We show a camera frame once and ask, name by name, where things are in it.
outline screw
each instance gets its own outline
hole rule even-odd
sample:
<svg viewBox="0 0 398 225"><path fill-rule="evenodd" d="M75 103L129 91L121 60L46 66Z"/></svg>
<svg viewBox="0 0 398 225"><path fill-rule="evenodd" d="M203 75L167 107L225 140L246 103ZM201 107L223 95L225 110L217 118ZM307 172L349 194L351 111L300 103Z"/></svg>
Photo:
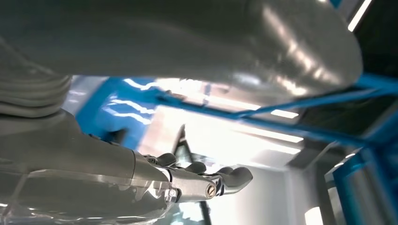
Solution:
<svg viewBox="0 0 398 225"><path fill-rule="evenodd" d="M176 190L170 190L169 194L170 194L171 197L176 197L177 196Z"/></svg>
<svg viewBox="0 0 398 225"><path fill-rule="evenodd" d="M206 197L213 198L215 195L215 186L213 184L209 184L206 188Z"/></svg>

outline bolt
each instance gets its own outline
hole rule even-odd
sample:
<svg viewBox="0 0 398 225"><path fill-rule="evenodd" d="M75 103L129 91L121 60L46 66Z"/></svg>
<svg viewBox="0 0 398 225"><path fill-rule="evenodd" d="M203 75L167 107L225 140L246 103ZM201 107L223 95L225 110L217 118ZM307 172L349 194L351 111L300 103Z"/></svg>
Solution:
<svg viewBox="0 0 398 225"><path fill-rule="evenodd" d="M206 197L213 198L215 195L215 186L213 184L209 184L206 188Z"/></svg>

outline plastic cover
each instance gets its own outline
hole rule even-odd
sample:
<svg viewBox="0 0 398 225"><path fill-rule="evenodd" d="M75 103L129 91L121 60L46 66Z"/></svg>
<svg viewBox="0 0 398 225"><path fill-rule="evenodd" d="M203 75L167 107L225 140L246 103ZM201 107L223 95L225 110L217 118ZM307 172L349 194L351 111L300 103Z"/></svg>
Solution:
<svg viewBox="0 0 398 225"><path fill-rule="evenodd" d="M151 224L173 206L169 182L40 170L0 171L0 224Z"/></svg>

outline gray robotic arm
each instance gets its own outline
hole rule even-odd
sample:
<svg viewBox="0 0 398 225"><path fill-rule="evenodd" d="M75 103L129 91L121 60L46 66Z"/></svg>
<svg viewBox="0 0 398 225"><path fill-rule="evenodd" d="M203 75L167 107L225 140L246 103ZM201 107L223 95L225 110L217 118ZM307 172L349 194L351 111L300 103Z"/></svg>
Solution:
<svg viewBox="0 0 398 225"><path fill-rule="evenodd" d="M137 223L164 216L174 203L244 188L247 168L205 174L203 163L175 166L173 154L142 156L83 134L60 110L28 119L0 118L0 213L16 224Z"/></svg>

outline robotic arm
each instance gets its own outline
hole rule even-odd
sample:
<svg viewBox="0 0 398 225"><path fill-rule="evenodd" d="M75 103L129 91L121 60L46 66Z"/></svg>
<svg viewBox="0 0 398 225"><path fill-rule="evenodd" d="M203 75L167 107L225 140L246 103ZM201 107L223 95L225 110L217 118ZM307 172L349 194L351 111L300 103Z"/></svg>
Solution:
<svg viewBox="0 0 398 225"><path fill-rule="evenodd" d="M247 168L205 174L203 163L142 156L83 134L59 110L41 118L0 118L0 213L5 224L123 224L162 217L174 203L243 189Z"/></svg>
<svg viewBox="0 0 398 225"><path fill-rule="evenodd" d="M181 77L261 98L351 86L359 45L328 1L0 2L0 224L128 224L244 188L247 168L142 156L60 109L71 76Z"/></svg>

